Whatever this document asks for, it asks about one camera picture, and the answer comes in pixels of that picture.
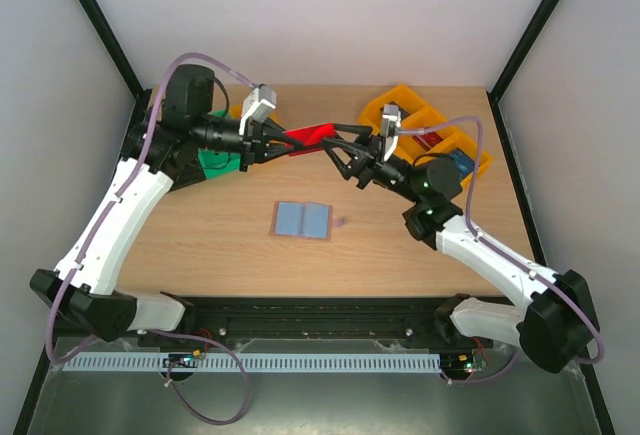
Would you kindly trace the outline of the red credit card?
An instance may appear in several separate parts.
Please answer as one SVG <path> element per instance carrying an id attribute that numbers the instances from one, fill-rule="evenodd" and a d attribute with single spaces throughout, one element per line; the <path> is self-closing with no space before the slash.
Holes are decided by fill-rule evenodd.
<path id="1" fill-rule="evenodd" d="M 321 151 L 323 149 L 322 141 L 325 138 L 333 138 L 337 135 L 333 123 L 287 130 L 284 134 L 300 143 L 300 146 L 294 147 L 292 152 L 288 154 L 289 157 Z"/>

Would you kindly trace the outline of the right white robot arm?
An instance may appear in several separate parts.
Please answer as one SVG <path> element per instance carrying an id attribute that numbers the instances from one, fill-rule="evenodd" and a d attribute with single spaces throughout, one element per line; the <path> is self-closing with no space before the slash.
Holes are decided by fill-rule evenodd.
<path id="1" fill-rule="evenodd" d="M 453 302 L 436 322 L 436 334 L 455 347 L 468 337 L 516 347 L 539 368 L 558 373 L 566 365 L 599 363 L 605 354 L 593 300 L 583 276 L 563 274 L 527 259 L 479 227 L 454 198 L 461 182 L 454 158 L 429 153 L 408 162 L 389 143 L 403 134 L 382 135 L 368 127 L 339 125 L 321 142 L 342 177 L 360 189 L 381 186 L 411 202 L 403 214 L 409 234 L 467 266 L 508 299 L 499 305 L 468 297 Z"/>

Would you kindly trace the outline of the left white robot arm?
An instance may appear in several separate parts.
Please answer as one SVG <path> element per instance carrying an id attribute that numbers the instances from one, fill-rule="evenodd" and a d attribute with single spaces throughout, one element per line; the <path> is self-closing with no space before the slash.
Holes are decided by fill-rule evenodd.
<path id="1" fill-rule="evenodd" d="M 105 341 L 130 331 L 173 331 L 187 311 L 168 294 L 118 290 L 125 258 L 149 215 L 202 150 L 237 154 L 240 168 L 262 164 L 300 148 L 269 120 L 277 96 L 252 87 L 237 119 L 212 117 L 213 70 L 173 64 L 150 114 L 123 146 L 112 184 L 69 252 L 52 270 L 37 270 L 31 289 L 50 307 L 47 327 L 62 317 Z"/>

